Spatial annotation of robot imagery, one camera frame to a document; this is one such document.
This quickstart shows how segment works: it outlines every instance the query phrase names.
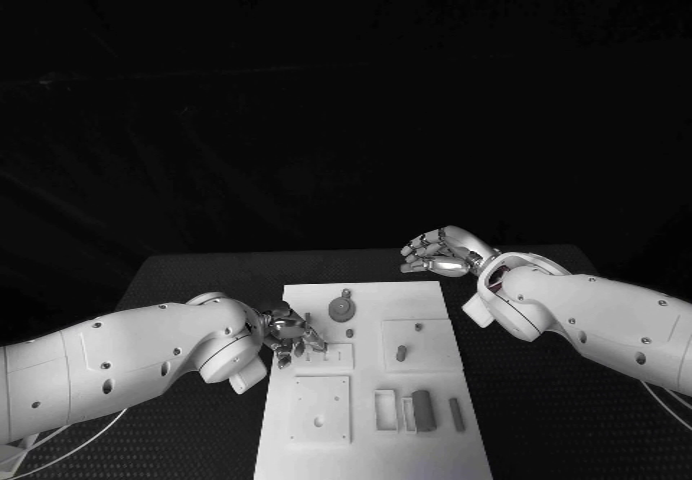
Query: hole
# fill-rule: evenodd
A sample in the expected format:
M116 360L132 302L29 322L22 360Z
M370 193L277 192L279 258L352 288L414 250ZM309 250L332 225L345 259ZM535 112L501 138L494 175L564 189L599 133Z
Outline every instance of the hole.
M113 392L113 384L115 383L116 383L116 381L112 378L104 382L104 393L107 395Z

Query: white board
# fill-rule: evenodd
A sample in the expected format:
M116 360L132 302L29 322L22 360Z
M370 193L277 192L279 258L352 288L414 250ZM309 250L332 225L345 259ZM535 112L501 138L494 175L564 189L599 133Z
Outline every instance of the white board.
M328 306L345 288L352 291L357 315L338 323L329 317ZM325 366L329 361L306 367L305 359L299 359L283 370L275 358L256 480L492 479L439 282L288 285L285 300L302 316L311 313L312 325L328 343L352 345L351 349L344 345L338 349L352 356L347 353L334 368ZM416 323L423 323L420 331ZM348 329L354 329L352 338L347 336ZM411 348L407 359L399 362L396 344L404 342ZM300 411L295 402L305 390L296 388L300 387L296 381L305 381L306 377L315 377L313 389L321 393L315 394L313 406ZM351 379L341 384L350 386L347 439L347 404L329 403L332 394L341 399L345 395L338 385L331 385L342 377ZM394 391L394 432L378 431L378 390ZM403 399L417 390L430 391L437 421L433 432L413 432L410 422L404 423ZM455 427L450 398L458 398L462 406L463 432ZM298 428L303 429L303 440L290 438ZM329 441L313 441L319 435L329 436Z

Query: robotic hand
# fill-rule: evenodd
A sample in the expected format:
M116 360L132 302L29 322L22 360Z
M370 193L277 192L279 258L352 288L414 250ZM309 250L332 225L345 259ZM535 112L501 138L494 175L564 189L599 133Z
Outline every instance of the robotic hand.
M478 276L463 310L481 327L497 320L530 342L553 331L586 358L692 395L690 303L636 285L572 275L534 253L502 253L455 226L420 235L401 254L403 273Z
M285 368L306 344L328 348L286 302L260 313L213 292L0 347L0 445L151 400L191 371L243 394L267 375L263 345Z

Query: table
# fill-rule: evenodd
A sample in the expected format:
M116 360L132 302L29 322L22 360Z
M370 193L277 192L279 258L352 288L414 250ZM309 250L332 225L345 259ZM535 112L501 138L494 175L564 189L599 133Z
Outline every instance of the table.
M597 274L574 245L499 248L544 255L573 273ZM479 328L462 311L475 278L404 275L400 260L399 249L155 256L117 310L185 303L211 291L257 306L282 298L286 284L436 280L495 479L690 478L692 434L639 381L583 359L553 333L527 343L498 323ZM267 349L262 357L272 366ZM266 379L238 396L228 382L208 385L189 373L162 397L126 412L93 444L31 478L253 478L267 386ZM76 424L29 455L19 473L65 454L113 418Z

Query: cable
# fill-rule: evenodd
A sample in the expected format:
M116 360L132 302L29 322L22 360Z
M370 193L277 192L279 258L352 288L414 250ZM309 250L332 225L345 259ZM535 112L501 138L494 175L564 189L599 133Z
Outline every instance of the cable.
M4 463L12 462L18 457L22 455L27 455L34 449L40 448L63 431L67 430L70 425L65 425L61 427L47 438L44 438L41 441L38 441L29 448L25 448L19 453L16 453L11 458L6 458L4 461L0 461L0 465Z
M683 423L683 425L685 426L685 428L692 431L692 426L690 426L688 422L678 416L678 414L671 410L671 407L664 403L664 400L659 398L659 396L654 393L654 390L652 388L649 387L649 385L646 384L646 382L644 380L641 380L642 382L642 385L646 387L646 389L649 390L649 393L652 394L652 397L657 399L657 401L661 403L662 407L668 410L668 413L678 419L678 421Z
M692 410L692 405L681 398L681 396L667 389L667 392L677 398L677 400Z
M120 412L119 416L113 419L113 422L106 426L106 428L71 451L68 452L61 458L57 458L53 462L47 463L42 467L37 468L28 473L24 473L19 475L19 477L11 477L8 480L18 480L21 478L28 477L29 475L34 475L38 471L44 470L48 468L51 465L55 465L61 460L68 458L74 453L77 453L100 436L102 434L112 428L113 424L119 421L120 417L123 414L127 412L127 408Z

